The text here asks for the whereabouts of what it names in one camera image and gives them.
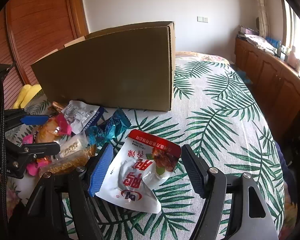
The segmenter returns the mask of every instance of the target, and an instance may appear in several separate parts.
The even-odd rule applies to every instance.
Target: plastic bag
[[[96,153],[96,146],[92,145],[83,150],[77,151],[65,158],[62,158],[54,163],[44,166],[39,169],[39,178],[50,171],[53,174],[66,174],[73,171],[78,166],[84,166]]]
[[[38,131],[35,136],[36,143],[53,142],[59,136],[71,135],[71,127],[62,113],[50,118],[44,125],[35,130]]]
[[[87,105],[75,100],[71,100],[68,106],[62,110],[75,134],[85,131],[89,126],[96,125],[103,112],[104,108],[101,106]]]
[[[89,138],[89,144],[103,146],[111,139],[118,137],[119,134],[125,132],[131,123],[121,108],[118,108],[114,114],[98,126],[91,126],[86,130]]]
[[[84,131],[73,136],[60,146],[60,157],[65,158],[72,153],[83,150],[88,146],[87,136]]]
[[[132,130],[96,196],[127,209],[159,213],[161,204],[152,189],[170,177],[180,155],[179,145]]]

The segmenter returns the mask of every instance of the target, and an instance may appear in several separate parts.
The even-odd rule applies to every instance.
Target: wooden wardrobe
[[[5,108],[23,85],[38,83],[32,63],[86,34],[82,0],[9,0],[0,12],[0,63],[16,67],[3,84]]]

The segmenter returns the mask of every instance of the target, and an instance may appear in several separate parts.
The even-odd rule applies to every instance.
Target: bedspread
[[[43,91],[27,105],[31,114],[49,114],[50,102]],[[106,108],[102,119],[115,109]],[[181,146],[190,144],[210,166],[225,174],[250,172],[264,196],[277,231],[282,227],[284,187],[277,150],[268,125],[254,98],[229,62],[218,56],[177,53],[172,108],[169,112],[124,109],[130,129],[166,138]],[[23,125],[6,133],[16,144],[31,132]],[[112,141],[115,154],[130,130]],[[9,179],[23,203],[36,179]],[[161,202],[159,214],[133,212],[98,201],[98,220],[105,239],[189,239],[204,200],[194,191],[185,168],[178,163],[172,176],[154,189]],[[70,237],[77,238],[68,199],[64,212]],[[218,239],[226,232],[231,195],[227,194]]]

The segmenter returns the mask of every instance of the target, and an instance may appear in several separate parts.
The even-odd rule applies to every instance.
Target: curtain
[[[257,0],[258,2],[258,12],[259,12],[259,28],[260,36],[266,37],[269,36],[269,25],[268,17],[266,12],[266,0]]]

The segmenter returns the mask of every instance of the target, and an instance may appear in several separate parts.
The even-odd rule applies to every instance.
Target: yellow object
[[[13,109],[17,109],[20,107],[20,104],[22,103],[23,99],[25,99],[25,96],[27,95],[28,91],[32,88],[31,85],[24,85],[21,89],[17,100],[13,104]]]
[[[41,86],[39,84],[32,86],[32,88],[28,91],[25,98],[23,99],[20,107],[24,108],[40,90]]]

